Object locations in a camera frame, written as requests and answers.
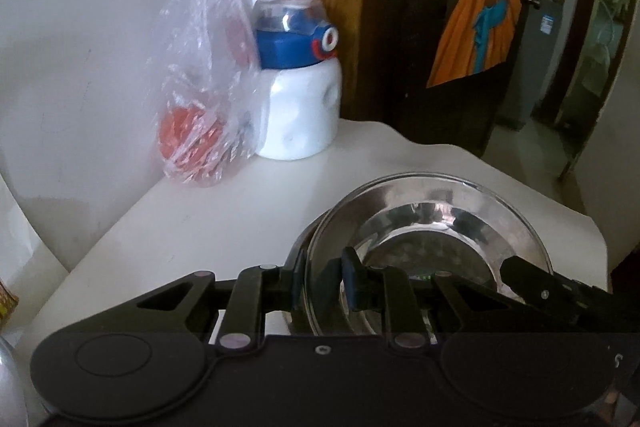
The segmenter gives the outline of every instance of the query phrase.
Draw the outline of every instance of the tiled floor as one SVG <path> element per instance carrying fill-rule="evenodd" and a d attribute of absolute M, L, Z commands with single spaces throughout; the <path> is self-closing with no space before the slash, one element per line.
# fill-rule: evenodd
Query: tiled floor
<path fill-rule="evenodd" d="M 545 196 L 584 213 L 571 177 L 558 181 L 572 156 L 571 146 L 545 125 L 529 120 L 522 130 L 497 125 L 482 159 Z"/>

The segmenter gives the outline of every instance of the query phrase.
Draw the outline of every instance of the blue and white label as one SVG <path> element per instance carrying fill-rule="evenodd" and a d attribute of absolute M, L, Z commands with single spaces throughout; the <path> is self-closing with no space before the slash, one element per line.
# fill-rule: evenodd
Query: blue and white label
<path fill-rule="evenodd" d="M 551 15 L 543 15 L 542 22 L 540 23 L 540 31 L 545 35 L 551 35 L 551 30 L 554 28 L 554 18 Z"/>

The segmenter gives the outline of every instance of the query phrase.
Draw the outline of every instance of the clear plastic bag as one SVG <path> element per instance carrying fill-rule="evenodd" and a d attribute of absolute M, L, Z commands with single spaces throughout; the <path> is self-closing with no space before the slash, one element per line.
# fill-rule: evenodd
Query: clear plastic bag
<path fill-rule="evenodd" d="M 211 185 L 261 146 L 269 86 L 260 84 L 250 14 L 251 0 L 169 0 L 163 10 L 158 141 L 167 176 Z"/>

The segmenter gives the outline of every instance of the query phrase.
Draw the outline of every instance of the door handle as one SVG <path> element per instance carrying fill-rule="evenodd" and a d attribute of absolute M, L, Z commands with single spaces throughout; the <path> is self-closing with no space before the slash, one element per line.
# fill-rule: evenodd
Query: door handle
<path fill-rule="evenodd" d="M 523 4 L 529 4 L 529 5 L 533 6 L 534 10 L 539 10 L 540 6 L 542 5 L 540 0 L 522 0 L 522 3 Z"/>

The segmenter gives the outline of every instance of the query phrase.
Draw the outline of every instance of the white table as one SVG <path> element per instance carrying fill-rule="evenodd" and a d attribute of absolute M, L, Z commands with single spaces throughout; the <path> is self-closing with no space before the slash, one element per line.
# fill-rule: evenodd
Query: white table
<path fill-rule="evenodd" d="M 380 123 L 340 122 L 332 146 L 306 160 L 256 158 L 213 188 L 155 185 L 95 245 L 49 299 L 18 353 L 49 333 L 197 270 L 234 279 L 282 264 L 301 231 L 354 188 L 407 171 L 446 172 L 484 185 L 532 224 L 554 269 L 607 287 L 607 249 L 593 221 L 449 145 L 420 146 Z M 269 331 L 284 332 L 274 319 Z"/>

